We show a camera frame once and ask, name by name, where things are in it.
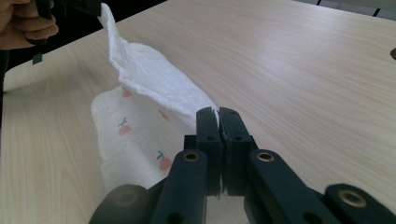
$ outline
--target wooden table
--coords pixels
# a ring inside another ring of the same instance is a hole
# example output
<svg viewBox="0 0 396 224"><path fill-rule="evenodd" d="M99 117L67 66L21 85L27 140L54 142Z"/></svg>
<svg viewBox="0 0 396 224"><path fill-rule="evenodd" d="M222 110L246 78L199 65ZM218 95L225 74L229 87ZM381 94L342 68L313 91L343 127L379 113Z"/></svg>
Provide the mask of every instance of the wooden table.
<svg viewBox="0 0 396 224"><path fill-rule="evenodd" d="M293 1L169 0L118 23L163 53L307 186L396 213L396 23ZM105 31L7 73L0 223L87 223L105 197L91 116L117 86Z"/></svg>

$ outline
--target floor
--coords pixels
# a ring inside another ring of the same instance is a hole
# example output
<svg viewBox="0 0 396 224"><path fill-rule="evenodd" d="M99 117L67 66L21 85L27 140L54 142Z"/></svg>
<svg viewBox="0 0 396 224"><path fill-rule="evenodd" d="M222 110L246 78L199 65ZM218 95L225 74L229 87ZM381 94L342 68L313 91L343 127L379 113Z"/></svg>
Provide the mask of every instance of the floor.
<svg viewBox="0 0 396 224"><path fill-rule="evenodd" d="M316 5L318 2L318 0L295 0L295 1L312 4L312 5ZM326 0L322 0L320 2L319 6L320 7L331 7L331 8L340 9L340 10L349 11L349 12L355 12L355 13L359 13L359 14L363 14L363 15L367 15L367 16L373 16L375 13L375 10L376 10L376 8L373 8L373 7L352 6L352 5L343 4L343 3L330 2L330 1L326 1ZM396 21L396 11L380 9L377 17L391 20L391 21Z"/></svg>
<svg viewBox="0 0 396 224"><path fill-rule="evenodd" d="M49 38L48 43L44 46L11 50L9 53L8 69L11 69L21 63L31 61L37 54L45 54L82 38L85 35L89 35L102 29L102 25L99 23L97 18L88 16L71 7L66 8L66 13L64 15L64 8L57 5L57 1L59 0L54 0L55 7L52 9L52 14L55 16L60 28L59 33ZM156 6L164 1L165 0L103 0L103 2L107 3L111 8L116 21L133 16L138 12Z"/></svg>

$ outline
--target cloth with fruit print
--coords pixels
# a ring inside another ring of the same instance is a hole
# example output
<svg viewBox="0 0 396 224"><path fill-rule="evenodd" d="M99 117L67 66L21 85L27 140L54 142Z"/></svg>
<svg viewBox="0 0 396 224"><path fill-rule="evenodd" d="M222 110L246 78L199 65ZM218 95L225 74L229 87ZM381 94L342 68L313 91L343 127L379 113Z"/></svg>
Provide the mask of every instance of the cloth with fruit print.
<svg viewBox="0 0 396 224"><path fill-rule="evenodd" d="M122 39L107 5L99 18L121 86L92 102L107 192L123 184L150 188L164 179L195 134L195 113L216 105L157 50Z"/></svg>

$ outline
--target dark background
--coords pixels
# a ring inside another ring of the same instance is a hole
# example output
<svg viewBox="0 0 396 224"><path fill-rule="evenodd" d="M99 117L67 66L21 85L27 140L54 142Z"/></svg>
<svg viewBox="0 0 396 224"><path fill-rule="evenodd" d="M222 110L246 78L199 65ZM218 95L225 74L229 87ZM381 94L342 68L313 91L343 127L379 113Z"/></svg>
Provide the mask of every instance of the dark background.
<svg viewBox="0 0 396 224"><path fill-rule="evenodd" d="M29 49L14 49L9 52L8 69L21 63L28 62L33 56L39 53L47 53L63 45L73 42L85 35L102 29L99 20L94 16L89 16L69 6L56 4L52 9L52 14L56 18L59 33L48 39L44 46L34 46ZM103 0L108 4L113 12L114 19L121 21L136 13L156 6L165 0Z"/></svg>

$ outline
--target table surface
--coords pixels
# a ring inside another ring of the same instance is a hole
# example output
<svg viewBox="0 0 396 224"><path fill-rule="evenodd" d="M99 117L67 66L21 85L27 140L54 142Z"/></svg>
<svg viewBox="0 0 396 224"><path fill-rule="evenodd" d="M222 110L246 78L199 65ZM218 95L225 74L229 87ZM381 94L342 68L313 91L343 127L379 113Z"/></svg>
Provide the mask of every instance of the table surface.
<svg viewBox="0 0 396 224"><path fill-rule="evenodd" d="M118 27L237 110L307 186L348 183L396 213L396 22L283 0L169 0ZM90 220L106 195L91 103L119 85L104 30L7 73L1 223Z"/></svg>

